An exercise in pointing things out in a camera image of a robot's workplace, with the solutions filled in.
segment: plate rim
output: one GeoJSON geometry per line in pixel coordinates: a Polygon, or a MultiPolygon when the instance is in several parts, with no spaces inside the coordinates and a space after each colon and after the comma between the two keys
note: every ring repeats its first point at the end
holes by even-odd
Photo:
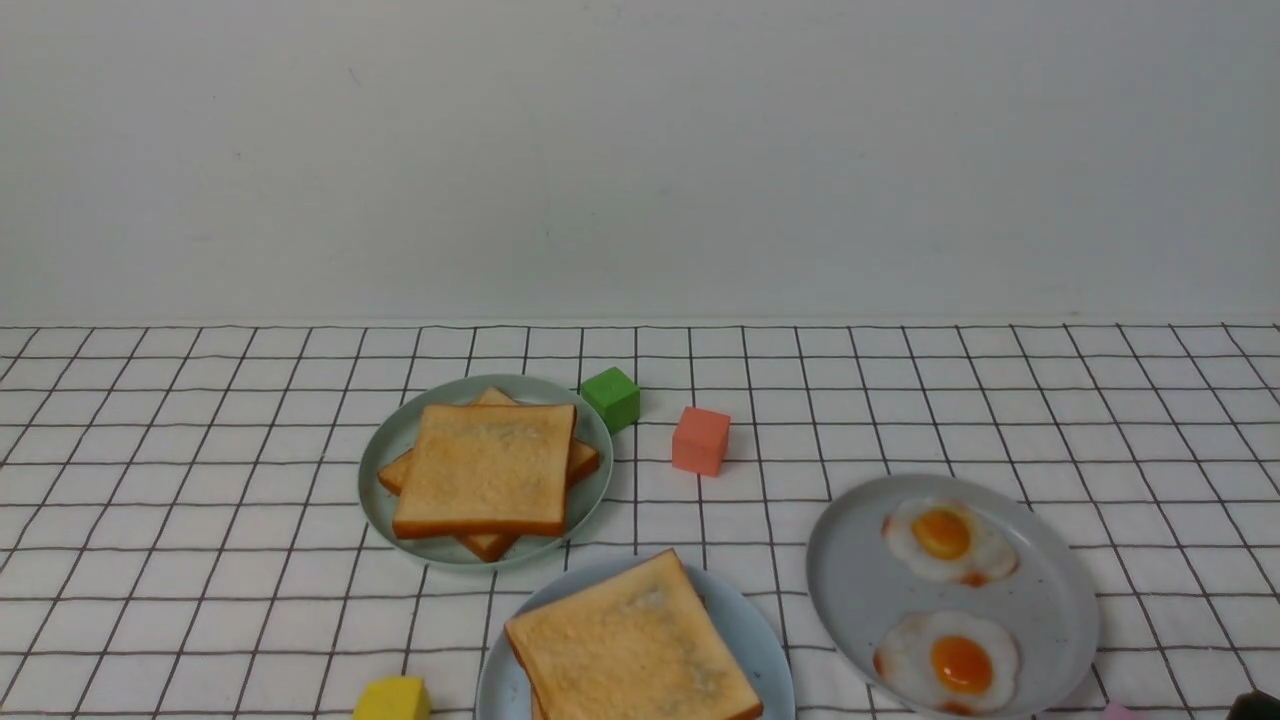
{"type": "Polygon", "coordinates": [[[997,492],[997,491],[995,491],[992,488],[988,488],[986,486],[978,484],[978,483],[975,483],[973,480],[968,480],[968,479],[959,478],[959,477],[955,477],[955,475],[941,475],[941,474],[933,474],[933,473],[902,473],[902,474],[892,474],[892,473],[890,473],[890,474],[886,474],[886,475],[878,475],[878,477],[874,477],[874,478],[872,478],[872,479],[869,479],[869,480],[867,480],[864,483],[859,483],[859,484],[856,484],[856,486],[846,489],[845,492],[840,493],[838,496],[833,497],[827,503],[827,507],[824,507],[823,511],[818,515],[818,519],[814,520],[813,528],[809,530],[809,537],[805,541],[805,564],[804,564],[805,565],[805,568],[804,568],[804,570],[805,570],[805,594],[808,596],[809,605],[814,610],[814,615],[818,618],[818,623],[822,625],[823,632],[827,633],[827,637],[831,639],[831,643],[835,647],[836,653],[845,662],[845,665],[850,670],[852,670],[859,678],[861,678],[865,683],[868,683],[869,685],[873,685],[873,687],[878,688],[879,691],[887,693],[890,697],[892,697],[897,702],[902,703],[909,710],[913,710],[913,711],[915,711],[915,712],[918,712],[918,714],[920,714],[923,716],[927,716],[927,717],[936,717],[936,719],[945,719],[945,720],[965,720],[965,717],[960,716],[960,715],[954,715],[954,714],[950,714],[950,712],[942,712],[942,711],[938,711],[938,710],[934,710],[934,708],[931,708],[931,707],[924,707],[924,706],[920,706],[918,703],[914,703],[914,702],[906,700],[905,697],[902,697],[901,694],[899,694],[897,692],[895,692],[893,689],[891,689],[887,685],[884,685],[884,683],[882,683],[879,680],[879,678],[876,678],[876,676],[872,676],[872,675],[864,673],[863,669],[859,667],[858,664],[854,662],[854,660],[851,657],[849,657],[849,655],[844,651],[844,648],[841,647],[841,643],[836,641],[836,637],[831,633],[831,628],[829,628],[829,624],[827,621],[826,615],[818,607],[818,603],[814,601],[814,593],[813,593],[814,579],[813,579],[813,573],[810,571],[813,564],[815,562],[815,560],[814,560],[815,548],[814,548],[814,542],[813,542],[814,537],[818,534],[819,529],[824,528],[824,525],[831,524],[833,521],[832,520],[833,514],[838,512],[837,507],[840,507],[840,501],[841,500],[845,500],[847,496],[854,495],[856,492],[865,492],[865,488],[868,488],[868,487],[874,487],[874,486],[879,486],[879,484],[887,484],[890,482],[893,482],[893,483],[925,483],[925,482],[931,482],[931,483],[932,482],[959,483],[961,486],[965,486],[966,492],[974,492],[974,493],[977,493],[979,496],[983,496],[987,500],[992,500],[992,501],[995,501],[997,503],[1007,503],[1007,505],[1010,505],[1012,507],[1012,510],[1015,510],[1018,512],[1025,512],[1030,518],[1030,521],[1033,521],[1034,524],[1039,525],[1043,530],[1046,530],[1061,546],[1061,550],[1066,551],[1065,556],[1070,557],[1070,560],[1068,562],[1068,566],[1064,568],[1064,570],[1066,570],[1066,573],[1069,575],[1074,575],[1082,583],[1085,583],[1082,587],[1087,587],[1088,588],[1088,591],[1089,591],[1088,596],[1092,598],[1092,602],[1085,603],[1087,607],[1088,607],[1088,618],[1085,620],[1088,621],[1088,625],[1089,625],[1088,628],[1085,628],[1085,630],[1088,633],[1088,644],[1093,648],[1093,653],[1089,655],[1089,661],[1084,662],[1083,666],[1076,673],[1074,673],[1074,682],[1069,687],[1066,687],[1066,689],[1062,692],[1061,697],[1055,697],[1055,698],[1050,700],[1047,705],[1044,705],[1043,707],[1039,707],[1038,710],[1032,710],[1030,712],[1023,714],[1023,712],[1009,712],[1009,711],[1001,708],[1001,710],[997,710],[995,712],[987,712],[987,714],[975,715],[975,716],[972,716],[972,717],[978,717],[980,720],[1009,720],[1009,719],[1014,719],[1014,717],[1024,717],[1024,716],[1028,716],[1028,715],[1034,715],[1034,714],[1038,714],[1038,712],[1043,712],[1046,710],[1051,710],[1055,706],[1057,706],[1059,703],[1061,703],[1064,700],[1066,700],[1068,697],[1070,697],[1070,694],[1073,692],[1075,692],[1075,689],[1080,685],[1080,683],[1084,682],[1084,679],[1088,676],[1089,667],[1093,665],[1093,661],[1097,657],[1098,643],[1101,642],[1101,621],[1102,621],[1101,620],[1101,609],[1098,607],[1097,588],[1096,588],[1096,584],[1093,583],[1093,577],[1089,574],[1088,569],[1084,566],[1084,561],[1080,560],[1079,555],[1074,550],[1071,550],[1071,547],[1066,542],[1066,539],[1062,538],[1061,533],[1059,533],[1057,530],[1055,530],[1048,523],[1046,523],[1046,521],[1041,520],[1039,518],[1037,518],[1034,512],[1032,512],[1030,510],[1023,507],[1016,500],[1014,500],[1014,498],[1011,498],[1011,497],[1009,497],[1009,496],[1006,496],[1006,495],[1004,495],[1001,492],[997,492]]]}
{"type": "MultiPolygon", "coordinates": [[[[484,389],[477,391],[476,396],[479,396],[481,392],[484,392],[484,389]]],[[[404,556],[404,557],[415,561],[416,564],[424,565],[424,566],[431,566],[431,568],[442,568],[442,569],[448,569],[448,570],[456,570],[456,571],[462,571],[462,573],[494,573],[494,571],[504,570],[504,569],[509,569],[509,568],[518,568],[521,565],[525,565],[525,564],[540,560],[544,556],[548,556],[552,552],[562,548],[567,542],[570,542],[572,538],[575,538],[582,530],[582,528],[585,528],[589,524],[589,520],[600,509],[600,505],[604,502],[604,498],[608,496],[608,493],[609,493],[609,484],[613,482],[613,465],[614,465],[613,434],[609,433],[609,429],[604,424],[604,419],[600,418],[600,414],[596,413],[596,410],[594,407],[591,407],[591,405],[589,402],[586,402],[586,400],[582,398],[581,395],[575,393],[573,391],[568,389],[567,387],[564,387],[564,386],[562,386],[562,384],[559,384],[559,383],[557,383],[554,380],[550,380],[550,379],[547,379],[547,378],[543,378],[543,377],[538,377],[538,375],[527,375],[527,374],[517,374],[517,373],[490,373],[490,374],[483,374],[483,375],[467,375],[467,377],[452,379],[452,380],[449,380],[447,383],[440,383],[438,386],[430,387],[428,389],[424,389],[422,392],[419,392],[419,393],[413,395],[413,397],[410,397],[410,398],[404,400],[403,402],[401,402],[399,406],[396,407],[396,410],[393,410],[389,415],[387,415],[385,419],[383,419],[381,423],[378,424],[378,428],[374,430],[374,433],[369,437],[369,441],[365,443],[365,450],[360,455],[360,464],[356,466],[356,483],[355,483],[355,486],[356,486],[356,500],[360,503],[360,511],[364,512],[364,515],[365,515],[365,523],[369,525],[369,528],[371,528],[374,530],[374,533],[376,533],[378,537],[380,537],[383,541],[385,541],[387,544],[389,544],[393,550],[396,550],[402,556],[404,556]],[[369,509],[369,503],[365,500],[364,487],[366,484],[378,486],[375,488],[375,492],[387,492],[385,488],[381,487],[381,483],[378,482],[378,470],[379,470],[379,468],[375,466],[374,460],[370,457],[370,450],[374,446],[374,441],[378,438],[378,436],[380,433],[385,432],[385,428],[388,427],[388,424],[392,421],[392,419],[398,413],[401,413],[402,410],[404,410],[406,406],[412,405],[413,402],[419,401],[424,396],[428,396],[428,395],[431,395],[431,393],[445,392],[451,386],[456,386],[456,384],[461,384],[461,383],[475,383],[475,384],[485,386],[485,387],[499,387],[499,389],[500,389],[500,383],[503,383],[503,382],[508,382],[509,383],[512,380],[518,382],[518,383],[540,384],[540,386],[544,386],[548,392],[563,392],[566,395],[566,398],[572,397],[573,398],[573,404],[579,409],[579,413],[581,414],[584,409],[586,411],[589,411],[589,415],[588,415],[589,420],[588,421],[591,423],[593,425],[595,425],[595,429],[599,430],[599,434],[602,434],[604,438],[607,438],[607,441],[608,441],[607,452],[605,452],[604,447],[598,447],[596,448],[596,451],[600,452],[602,462],[600,462],[600,466],[596,468],[596,470],[594,473],[591,473],[591,475],[598,475],[600,473],[604,473],[604,480],[600,483],[600,492],[591,501],[591,507],[586,511],[585,515],[582,515],[582,519],[577,524],[575,524],[572,528],[566,528],[563,536],[561,536],[558,538],[549,538],[552,542],[548,542],[548,543],[543,544],[541,547],[531,550],[531,551],[529,551],[525,555],[521,555],[521,556],[517,556],[517,557],[499,557],[498,560],[494,560],[493,562],[485,562],[485,561],[479,560],[479,559],[476,559],[477,562],[454,562],[454,561],[449,561],[449,560],[435,560],[435,559],[430,559],[430,557],[424,557],[422,555],[419,555],[419,553],[412,552],[412,551],[410,551],[410,550],[407,550],[404,547],[401,547],[399,543],[397,542],[398,538],[388,537],[387,533],[384,533],[374,523],[372,515],[371,515],[370,509],[369,509]],[[369,480],[365,479],[366,474],[370,478],[369,480]]]]}
{"type": "MultiPolygon", "coordinates": [[[[675,550],[675,546],[668,546],[668,547],[671,550],[675,550]]],[[[520,605],[520,607],[517,607],[516,611],[511,614],[511,618],[516,618],[518,615],[529,612],[530,610],[535,610],[538,607],[541,607],[543,605],[548,605],[550,602],[554,602],[554,600],[549,600],[548,598],[548,596],[550,594],[550,591],[554,589],[554,587],[557,584],[567,583],[568,578],[572,578],[573,575],[588,573],[588,571],[591,571],[591,570],[608,569],[609,574],[605,575],[604,578],[602,578],[600,580],[598,580],[598,583],[599,582],[604,582],[604,580],[607,580],[607,579],[609,579],[609,578],[612,578],[612,577],[614,577],[614,575],[617,575],[617,574],[620,574],[620,573],[622,573],[625,570],[635,568],[636,565],[639,565],[639,564],[641,564],[641,562],[644,562],[646,560],[652,560],[653,557],[657,557],[658,555],[660,555],[660,553],[663,553],[666,551],[667,551],[667,548],[659,550],[659,551],[657,551],[654,553],[650,553],[650,555],[630,555],[630,556],[623,556],[623,557],[611,557],[611,559],[605,559],[605,560],[599,560],[596,562],[591,562],[590,565],[584,565],[581,568],[576,568],[576,569],[570,570],[567,573],[562,573],[558,577],[556,577],[556,579],[548,582],[543,587],[540,587],[536,591],[534,591],[534,593],[530,594],[527,598],[525,598],[525,602],[522,602],[520,605]]],[[[680,557],[678,550],[676,551],[676,556],[680,557]]],[[[776,644],[777,648],[778,648],[778,655],[780,655],[780,657],[782,660],[782,667],[786,667],[786,673],[785,673],[785,675],[786,675],[786,689],[787,689],[787,694],[791,698],[791,703],[787,707],[788,712],[787,712],[787,715],[785,715],[785,720],[795,720],[797,717],[797,711],[796,711],[795,678],[792,676],[794,670],[791,667],[791,662],[787,660],[787,652],[782,647],[782,641],[778,639],[777,633],[773,630],[773,625],[769,624],[769,620],[764,616],[764,614],[760,612],[760,610],[758,607],[755,607],[755,605],[736,585],[733,585],[728,580],[724,580],[723,578],[716,575],[710,570],[704,570],[704,569],[699,568],[698,565],[692,565],[690,562],[685,562],[684,559],[680,559],[680,561],[681,561],[681,564],[684,564],[686,573],[690,573],[690,574],[698,573],[701,577],[704,577],[705,579],[709,579],[710,582],[717,583],[717,584],[722,585],[723,588],[727,588],[727,589],[732,591],[733,594],[736,594],[739,598],[742,600],[742,602],[745,603],[745,607],[754,615],[755,620],[758,620],[762,626],[764,626],[765,629],[768,629],[769,637],[773,638],[773,644],[776,644]]],[[[474,712],[475,712],[475,720],[484,720],[484,716],[480,715],[480,696],[481,696],[481,692],[484,691],[485,683],[486,682],[493,682],[493,680],[489,680],[489,675],[492,673],[490,669],[493,667],[494,657],[497,656],[495,651],[499,647],[503,647],[503,646],[506,646],[508,648],[508,651],[509,651],[511,643],[507,642],[506,633],[499,632],[498,635],[497,635],[497,638],[494,639],[493,644],[489,647],[488,656],[485,657],[484,665],[480,667],[480,679],[476,683],[476,694],[475,694],[475,698],[472,700],[472,706],[474,706],[474,712]]]]}

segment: oval plate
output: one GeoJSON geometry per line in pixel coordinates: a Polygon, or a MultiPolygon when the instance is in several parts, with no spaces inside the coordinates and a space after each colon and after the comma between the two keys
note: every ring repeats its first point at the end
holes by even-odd
{"type": "Polygon", "coordinates": [[[855,487],[823,511],[805,553],[809,597],[836,648],[869,683],[932,717],[881,684],[872,656],[909,612],[964,610],[1004,625],[1021,660],[1016,689],[984,717],[1025,717],[1066,700],[1089,671],[1098,648],[1098,601],[1080,560],[1039,518],[1012,500],[942,475],[892,475],[855,487]],[[1018,551],[1018,570],[982,588],[931,583],[888,553],[884,518],[909,497],[965,502],[998,528],[1018,551]]]}

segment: fried egg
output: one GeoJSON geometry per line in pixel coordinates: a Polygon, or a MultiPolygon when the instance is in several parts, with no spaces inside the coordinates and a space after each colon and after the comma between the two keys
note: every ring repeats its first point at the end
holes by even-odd
{"type": "Polygon", "coordinates": [[[881,536],[893,557],[934,583],[977,588],[1018,569],[1005,536],[955,500],[906,500],[884,519],[881,536]]]}
{"type": "Polygon", "coordinates": [[[1018,646],[986,618],[959,610],[908,615],[874,656],[884,685],[922,707],[983,715],[1014,697],[1018,646]]]}

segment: grid tablecloth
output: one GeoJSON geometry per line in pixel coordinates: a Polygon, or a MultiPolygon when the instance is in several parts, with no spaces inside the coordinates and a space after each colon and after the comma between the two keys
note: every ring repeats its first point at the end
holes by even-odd
{"type": "Polygon", "coordinates": [[[929,471],[1028,503],[1093,574],[1101,651],[1046,715],[1220,717],[1280,691],[1277,387],[1276,325],[0,329],[0,715],[340,716],[408,673],[468,717],[531,591],[675,546],[772,623],[801,717],[886,717],[804,543],[833,496],[929,471]],[[644,416],[561,555],[460,575],[367,530],[356,462],[407,397],[614,365],[644,416]],[[719,478],[669,465],[687,405],[733,418],[719,478]]]}

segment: yellow cube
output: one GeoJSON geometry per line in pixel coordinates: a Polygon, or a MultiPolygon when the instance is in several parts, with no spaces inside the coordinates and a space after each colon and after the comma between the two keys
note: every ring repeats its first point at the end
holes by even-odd
{"type": "Polygon", "coordinates": [[[431,696],[421,678],[390,676],[369,683],[352,720],[426,720],[431,696]]]}

